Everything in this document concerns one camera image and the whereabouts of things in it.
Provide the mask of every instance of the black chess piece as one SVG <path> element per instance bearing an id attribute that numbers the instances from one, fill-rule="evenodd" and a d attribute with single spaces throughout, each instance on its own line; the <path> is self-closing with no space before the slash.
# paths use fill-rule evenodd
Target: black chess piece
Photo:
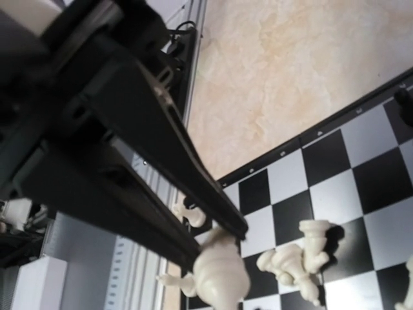
<path id="1" fill-rule="evenodd" d="M 413 127 L 413 98 L 406 88 L 400 88 L 394 99 L 399 104 L 399 114 L 406 125 Z"/>

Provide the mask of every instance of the beige marble table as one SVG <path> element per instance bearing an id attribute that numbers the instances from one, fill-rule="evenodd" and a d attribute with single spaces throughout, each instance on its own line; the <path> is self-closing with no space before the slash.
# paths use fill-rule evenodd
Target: beige marble table
<path id="1" fill-rule="evenodd" d="M 188 129 L 215 178 L 413 67 L 411 0 L 208 0 L 206 10 Z M 178 307 L 166 290 L 165 309 Z"/>

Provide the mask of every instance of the chessboard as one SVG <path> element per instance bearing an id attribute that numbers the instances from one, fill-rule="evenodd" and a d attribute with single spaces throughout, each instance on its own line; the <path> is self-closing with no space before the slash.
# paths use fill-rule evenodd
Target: chessboard
<path id="1" fill-rule="evenodd" d="M 219 180 L 249 226 L 239 246 L 251 289 L 240 309 L 394 310 L 404 300 L 413 254 L 413 128 L 393 98 L 400 87 L 413 91 L 412 71 Z M 316 277 L 321 307 L 256 266 L 266 250 L 302 246 L 298 226 L 306 219 L 334 224 L 330 261 Z M 190 230 L 202 243 L 215 225 Z M 211 307 L 182 295 L 187 309 Z"/>

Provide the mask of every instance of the chessboard border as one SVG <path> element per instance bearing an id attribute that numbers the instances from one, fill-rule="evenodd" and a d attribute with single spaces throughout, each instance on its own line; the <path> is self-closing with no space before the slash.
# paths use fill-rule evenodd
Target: chessboard border
<path id="1" fill-rule="evenodd" d="M 280 160 L 285 155 L 290 154 L 315 140 L 321 139 L 329 132 L 332 132 L 342 126 L 342 124 L 356 118 L 361 113 L 382 104 L 386 99 L 391 98 L 396 91 L 396 88 L 400 87 L 402 84 L 413 85 L 413 68 L 406 70 L 402 74 L 386 82 L 384 85 L 376 88 L 372 92 L 369 92 L 330 117 L 305 130 L 301 134 L 275 147 L 267 153 L 264 153 L 249 163 L 246 163 L 226 176 L 223 176 L 218 179 L 217 182 L 223 188 L 228 187 L 237 183 L 239 180 L 248 177 L 255 171 L 264 169 L 266 166 Z M 186 198 L 184 203 L 187 207 L 191 207 L 193 205 L 193 203 L 188 201 Z M 185 275 L 186 271 L 182 270 L 181 276 Z M 186 296 L 181 292 L 180 310 L 187 310 L 186 301 Z"/>

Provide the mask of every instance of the chess piece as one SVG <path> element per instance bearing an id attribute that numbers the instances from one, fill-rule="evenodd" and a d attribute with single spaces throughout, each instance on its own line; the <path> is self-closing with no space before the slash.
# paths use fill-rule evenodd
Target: chess piece
<path id="1" fill-rule="evenodd" d="M 408 261 L 406 263 L 406 268 L 409 272 L 409 274 L 408 274 L 409 283 L 408 283 L 407 294 L 406 294 L 405 301 L 403 303 L 398 302 L 394 306 L 394 309 L 396 309 L 396 310 L 413 310 L 413 283 L 412 283 L 413 255 L 408 259 Z"/>
<path id="2" fill-rule="evenodd" d="M 163 274 L 157 276 L 156 280 L 164 286 L 176 286 L 180 288 L 182 293 L 187 297 L 196 296 L 194 276 L 191 273 L 187 273 L 183 278 L 171 276 L 170 274 Z"/>
<path id="3" fill-rule="evenodd" d="M 307 272 L 316 274 L 321 266 L 327 263 L 330 258 L 323 252 L 327 238 L 326 231 L 331 224 L 323 220 L 300 221 L 299 230 L 304 233 L 304 268 Z"/>
<path id="4" fill-rule="evenodd" d="M 293 286 L 294 279 L 291 274 L 288 274 L 281 269 L 274 267 L 272 258 L 276 254 L 276 250 L 268 250 L 259 256 L 257 259 L 257 267 L 260 271 L 266 271 L 268 273 L 274 273 L 278 282 L 285 286 Z"/>
<path id="5" fill-rule="evenodd" d="M 413 98 L 405 87 L 401 87 L 394 99 L 399 104 L 399 114 L 406 125 L 413 127 Z"/>
<path id="6" fill-rule="evenodd" d="M 315 306 L 320 305 L 318 300 L 318 287 L 311 281 L 309 274 L 304 270 L 301 263 L 303 250 L 296 244 L 289 244 L 278 250 L 272 258 L 276 269 L 291 274 L 294 283 L 298 285 L 304 300 L 312 302 Z"/>
<path id="7" fill-rule="evenodd" d="M 204 225 L 207 217 L 199 207 L 188 210 L 183 203 L 177 203 L 172 207 L 172 213 L 177 217 L 183 216 L 189 222 L 192 227 L 201 227 Z"/>
<path id="8" fill-rule="evenodd" d="M 212 230 L 194 264 L 197 294 L 215 310 L 236 310 L 250 289 L 250 278 L 235 241 L 219 227 Z"/>

